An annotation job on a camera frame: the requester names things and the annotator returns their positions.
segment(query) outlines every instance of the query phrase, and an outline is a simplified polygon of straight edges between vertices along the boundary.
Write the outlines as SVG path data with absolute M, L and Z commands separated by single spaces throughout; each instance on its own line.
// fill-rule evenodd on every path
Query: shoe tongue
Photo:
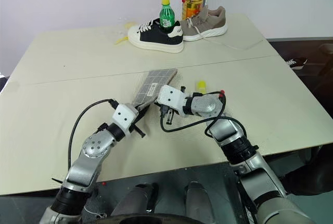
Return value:
M 152 23 L 159 25 L 160 24 L 160 18 L 155 19 Z
M 208 16 L 208 6 L 204 6 L 200 13 L 198 13 L 198 17 L 201 18 L 202 20 L 206 20 Z

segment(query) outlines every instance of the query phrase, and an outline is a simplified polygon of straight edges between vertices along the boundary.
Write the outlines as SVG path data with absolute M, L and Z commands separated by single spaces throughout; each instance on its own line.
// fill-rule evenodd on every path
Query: black cable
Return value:
M 221 116 L 222 114 L 223 114 L 223 112 L 224 112 L 224 109 L 225 109 L 225 106 L 226 106 L 226 97 L 225 97 L 225 95 L 224 94 L 222 94 L 222 98 L 221 98 L 221 102 L 222 102 L 222 108 L 221 108 L 221 110 L 220 110 L 220 112 L 219 112 L 219 114 L 217 115 L 217 116 Z M 216 117 L 208 126 L 207 126 L 207 128 L 204 130 L 204 134 L 206 135 L 206 136 L 208 136 L 208 137 L 211 137 L 211 138 L 213 138 L 213 136 L 212 135 L 210 135 L 210 134 L 208 134 L 208 131 L 209 131 L 209 129 L 216 123 L 218 121 L 218 118 Z
M 219 120 L 219 119 L 225 119 L 225 120 L 231 120 L 231 121 L 235 122 L 235 123 L 238 124 L 239 127 L 242 129 L 242 131 L 243 131 L 243 133 L 244 133 L 244 136 L 247 137 L 247 133 L 246 133 L 246 130 L 245 130 L 243 124 L 242 124 L 239 120 L 237 120 L 237 119 L 235 119 L 235 118 L 233 118 L 233 117 L 229 117 L 229 116 L 216 116 L 216 117 L 210 117 L 210 118 L 203 119 L 203 120 L 199 120 L 199 121 L 197 121 L 197 122 L 194 122 L 194 123 L 191 123 L 191 124 L 188 124 L 188 125 L 185 125 L 185 126 L 179 127 L 179 128 L 175 128 L 175 129 L 165 129 L 165 128 L 164 128 L 164 124 L 163 124 L 163 117 L 161 117 L 161 119 L 160 119 L 160 125 L 161 125 L 161 129 L 162 129 L 164 132 L 175 132 L 175 131 L 179 131 L 179 130 L 183 130 L 183 129 L 190 128 L 190 127 L 195 126 L 195 125 L 197 125 L 197 124 L 202 124 L 202 123 L 205 123 L 205 122 L 208 122 L 208 121 L 212 121 L 212 120 L 214 120 L 214 119 L 217 119 L 217 120 Z
M 253 212 L 250 212 L 250 214 L 252 216 L 254 224 L 258 224 L 257 218 L 255 217 L 255 214 Z
M 206 94 L 223 94 L 224 95 L 224 93 L 222 93 L 221 91 L 213 91 L 211 93 L 206 93 Z
M 103 100 L 100 100 L 100 101 L 97 101 L 95 103 L 92 103 L 90 106 L 88 106 L 87 108 L 85 108 L 81 114 L 79 115 L 79 117 L 76 119 L 75 121 L 75 124 L 73 126 L 73 129 L 72 129 L 72 133 L 71 133 L 71 136 L 69 138 L 69 143 L 68 143 L 68 170 L 70 169 L 72 163 L 71 163 L 71 153 L 72 153 L 72 143 L 73 143 L 73 137 L 74 137 L 74 133 L 75 133 L 75 130 L 76 130 L 76 127 L 78 126 L 78 123 L 80 121 L 80 119 L 82 118 L 82 116 L 93 106 L 96 106 L 100 103 L 104 103 L 104 102 L 108 102 L 110 99 L 103 99 Z

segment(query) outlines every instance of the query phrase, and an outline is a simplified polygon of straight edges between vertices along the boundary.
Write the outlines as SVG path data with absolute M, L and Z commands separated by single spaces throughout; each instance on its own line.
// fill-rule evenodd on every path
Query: white table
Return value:
M 246 127 L 263 155 L 332 142 L 333 120 L 244 15 L 228 16 L 228 32 L 211 40 L 185 43 L 179 54 L 141 50 L 129 42 L 114 45 L 112 28 L 40 34 L 17 65 L 0 94 L 0 194 L 59 187 L 67 173 L 71 129 L 90 103 L 115 98 L 131 102 L 151 69 L 177 68 L 172 86 L 194 91 L 205 80 L 207 90 L 223 89 L 226 113 Z M 113 109 L 92 108 L 76 130 L 72 160 L 83 140 Z M 175 117 L 173 127 L 196 121 Z M 217 144 L 203 133 L 205 125 L 175 133 L 159 127 L 152 106 L 134 133 L 122 140 L 103 163 L 99 181 L 189 166 L 226 162 Z

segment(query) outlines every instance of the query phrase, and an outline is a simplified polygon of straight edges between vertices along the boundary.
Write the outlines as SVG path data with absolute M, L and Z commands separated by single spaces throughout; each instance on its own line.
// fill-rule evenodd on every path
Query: white wall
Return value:
M 206 0 L 243 12 L 266 38 L 332 37 L 333 0 Z
M 176 17 L 181 0 L 171 0 Z M 0 70 L 10 75 L 34 37 L 43 31 L 145 23 L 159 17 L 161 0 L 0 0 Z

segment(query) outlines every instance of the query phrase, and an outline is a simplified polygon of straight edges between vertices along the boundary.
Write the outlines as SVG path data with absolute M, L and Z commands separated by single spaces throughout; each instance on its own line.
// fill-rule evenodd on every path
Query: yellow cap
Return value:
M 206 94 L 206 82 L 201 80 L 197 83 L 197 92 Z
M 170 4 L 170 0 L 162 0 L 162 5 L 169 5 Z

